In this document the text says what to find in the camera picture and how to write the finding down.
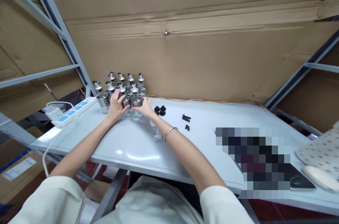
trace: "white mouse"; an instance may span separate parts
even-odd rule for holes
[[[339,182],[329,173],[313,166],[305,166],[302,171],[312,182],[324,189],[339,192]]]

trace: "metal rack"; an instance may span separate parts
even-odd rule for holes
[[[339,30],[334,33],[329,40],[318,49],[318,51],[307,61],[305,62],[297,72],[294,73],[293,76],[290,77],[289,80],[286,81],[286,83],[283,84],[282,87],[278,91],[275,92],[275,94],[268,99],[264,105],[272,112],[277,109],[277,105],[284,99],[284,97],[287,96],[291,92],[291,90],[310,72],[312,69],[319,69],[319,70],[325,70],[330,71],[333,73],[339,73],[339,66],[332,66],[332,65],[326,65],[326,64],[320,64],[322,58],[325,57],[325,55],[328,54],[328,52],[339,42]],[[290,120],[292,120],[295,124],[298,126],[306,129],[310,133],[313,133],[316,136],[322,135],[320,131],[317,129],[311,127],[310,125],[306,124],[305,122],[301,121],[297,117],[284,112],[282,110],[279,110],[276,112],[276,114],[281,114]]]
[[[81,61],[78,51],[72,41],[72,38],[67,30],[67,27],[59,13],[59,10],[54,0],[40,0],[47,15],[43,11],[41,11],[31,0],[21,0],[21,1],[25,5],[27,5],[32,11],[35,12],[36,16],[43,23],[45,23],[53,31],[56,32],[63,46],[65,47],[65,50],[73,65],[2,81],[0,82],[0,88],[20,84],[23,82],[27,82],[29,80],[52,75],[65,70],[76,69],[84,86],[89,88],[91,92],[94,95],[96,95],[95,89],[91,83],[91,80],[86,72],[86,69]],[[339,72],[338,66],[319,64],[321,59],[332,49],[333,46],[335,46],[338,43],[338,41],[339,41],[339,30],[269,100],[265,102],[265,106],[270,111],[275,110],[277,105],[282,101],[282,99],[307,75],[307,73],[311,69],[320,69],[338,73]],[[307,129],[309,132],[314,133],[315,135],[318,136],[321,135],[321,132],[302,122],[298,118],[284,111],[279,111],[279,114],[288,117],[289,119],[293,120],[296,124]],[[30,146],[30,144],[36,140],[34,136],[29,134],[26,130],[21,128],[18,124],[13,122],[11,119],[6,117],[2,113],[0,113],[0,131],[16,139],[17,141],[23,143],[26,146]],[[53,157],[52,154],[50,154],[50,158],[54,158],[54,161],[58,162],[57,157]]]
[[[49,26],[59,36],[60,41],[62,42],[73,65],[2,81],[0,82],[0,89],[20,84],[23,82],[27,82],[40,77],[49,76],[62,71],[76,69],[84,86],[89,88],[93,95],[95,96],[96,91],[91,83],[91,80],[87,74],[84,64],[82,63],[78,51],[72,41],[71,35],[67,30],[64,20],[62,19],[54,0],[40,0],[47,15],[43,11],[41,11],[31,0],[21,0],[21,1],[35,13],[35,15],[38,17],[40,21]],[[28,133],[26,130],[24,130],[22,127],[20,127],[18,124],[13,122],[10,118],[6,117],[2,113],[0,113],[0,131],[9,135],[10,137],[19,141],[20,143],[24,144],[27,147],[31,147],[30,146],[31,143],[36,140],[36,138],[33,135]],[[61,160],[61,157],[55,154],[48,154],[47,158],[54,163],[58,163]],[[91,178],[82,171],[80,171],[77,174],[77,176],[86,182],[91,181]]]

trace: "red floor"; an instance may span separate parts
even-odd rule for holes
[[[92,176],[94,174],[94,171],[97,167],[97,164],[92,162],[87,162],[86,164],[86,174],[89,176]],[[112,179],[109,179],[105,176],[103,176],[103,172],[106,170],[107,166],[102,166],[100,169],[100,172],[96,176],[96,180],[111,183]],[[122,185],[122,188],[118,194],[118,197],[114,203],[115,205],[119,202],[119,200],[125,195],[127,191],[128,186],[128,176],[126,176],[124,183]],[[88,183],[85,183],[82,180],[75,179],[82,190],[85,190],[88,186]],[[319,213],[314,211],[309,211],[301,208],[296,208],[293,206],[287,206],[277,203],[272,203],[265,200],[260,199],[249,199],[250,204],[257,215],[258,219],[260,221],[273,221],[273,220],[288,220],[288,219],[315,219],[315,218],[331,218],[335,217],[333,215],[325,214],[325,213]]]

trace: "box label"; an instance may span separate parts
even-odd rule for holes
[[[21,163],[16,165],[15,167],[9,169],[6,173],[2,174],[7,180],[12,181],[33,166],[36,163],[34,159],[28,157],[27,159],[23,160]]]

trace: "white sleeve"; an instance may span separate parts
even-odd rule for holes
[[[236,196],[226,187],[211,186],[203,190],[200,204],[205,223],[253,223]]]
[[[85,199],[75,180],[66,176],[51,176],[41,183],[9,223],[78,223]]]

